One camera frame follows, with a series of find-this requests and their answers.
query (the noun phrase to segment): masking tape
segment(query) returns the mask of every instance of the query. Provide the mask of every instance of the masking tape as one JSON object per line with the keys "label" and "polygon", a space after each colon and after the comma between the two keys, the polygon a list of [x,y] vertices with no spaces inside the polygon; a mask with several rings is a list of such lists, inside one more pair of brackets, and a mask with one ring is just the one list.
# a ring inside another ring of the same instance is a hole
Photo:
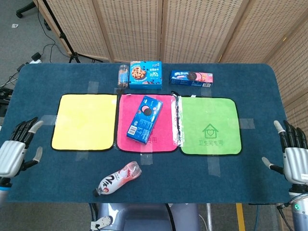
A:
{"label": "masking tape", "polygon": [[56,115],[43,115],[41,119],[44,123],[43,125],[55,125],[57,116]]}
{"label": "masking tape", "polygon": [[207,169],[210,176],[220,177],[219,157],[209,156],[207,158]]}
{"label": "masking tape", "polygon": [[177,117],[177,101],[174,96],[171,99],[171,116],[172,116],[172,140],[174,145],[178,145],[178,117]]}
{"label": "masking tape", "polygon": [[113,148],[116,149],[116,150],[119,150],[119,148],[117,147],[117,144],[116,144],[116,140],[114,140]]}
{"label": "masking tape", "polygon": [[153,155],[152,154],[140,154],[140,163],[141,165],[153,164]]}
{"label": "masking tape", "polygon": [[240,129],[255,129],[254,119],[239,119]]}
{"label": "masking tape", "polygon": [[178,107],[177,107],[177,111],[178,111],[178,146],[182,147],[184,142],[185,142],[185,136],[184,136],[184,130],[183,130],[183,108],[182,108],[182,97],[178,96]]}
{"label": "masking tape", "polygon": [[76,161],[88,160],[89,152],[76,152]]}
{"label": "masking tape", "polygon": [[201,96],[203,97],[212,97],[211,88],[200,88]]}
{"label": "masking tape", "polygon": [[125,94],[125,89],[123,88],[114,88],[114,95],[122,95]]}
{"label": "masking tape", "polygon": [[99,85],[99,82],[89,81],[88,93],[89,94],[97,94],[98,93],[98,85]]}

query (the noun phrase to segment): clear plastic jar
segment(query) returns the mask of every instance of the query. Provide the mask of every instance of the clear plastic jar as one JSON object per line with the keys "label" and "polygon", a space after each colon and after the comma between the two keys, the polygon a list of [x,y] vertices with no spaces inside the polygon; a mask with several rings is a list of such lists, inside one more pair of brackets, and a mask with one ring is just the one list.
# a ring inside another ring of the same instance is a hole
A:
{"label": "clear plastic jar", "polygon": [[129,66],[122,64],[119,68],[117,86],[121,89],[128,88]]}

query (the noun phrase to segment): cookie package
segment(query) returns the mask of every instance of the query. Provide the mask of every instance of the cookie package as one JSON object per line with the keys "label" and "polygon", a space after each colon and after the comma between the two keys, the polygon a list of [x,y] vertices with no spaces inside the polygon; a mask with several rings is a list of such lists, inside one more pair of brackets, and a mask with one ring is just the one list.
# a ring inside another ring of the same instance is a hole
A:
{"label": "cookie package", "polygon": [[130,124],[126,136],[146,144],[162,106],[162,101],[145,95]]}
{"label": "cookie package", "polygon": [[213,74],[173,70],[170,75],[170,83],[209,88],[213,84]]}
{"label": "cookie package", "polygon": [[162,62],[160,61],[130,62],[129,88],[161,89]]}

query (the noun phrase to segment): bottle label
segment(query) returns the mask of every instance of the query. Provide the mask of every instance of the bottle label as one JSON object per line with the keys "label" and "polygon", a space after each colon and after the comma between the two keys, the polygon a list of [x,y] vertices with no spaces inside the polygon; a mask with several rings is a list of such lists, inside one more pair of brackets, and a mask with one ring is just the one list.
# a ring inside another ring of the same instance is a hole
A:
{"label": "bottle label", "polygon": [[128,82],[128,72],[121,73],[119,76],[120,83]]}

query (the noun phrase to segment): plastic bottle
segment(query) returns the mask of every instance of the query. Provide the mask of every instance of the plastic bottle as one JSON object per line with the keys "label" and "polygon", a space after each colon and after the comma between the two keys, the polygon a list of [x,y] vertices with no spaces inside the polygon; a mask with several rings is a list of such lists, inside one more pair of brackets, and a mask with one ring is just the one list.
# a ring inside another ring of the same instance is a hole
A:
{"label": "plastic bottle", "polygon": [[136,161],[132,161],[121,170],[102,179],[98,188],[93,191],[93,194],[94,196],[111,194],[128,181],[136,179],[141,173],[142,171],[138,163]]}
{"label": "plastic bottle", "polygon": [[117,85],[119,88],[128,88],[129,66],[122,64],[119,68]]}

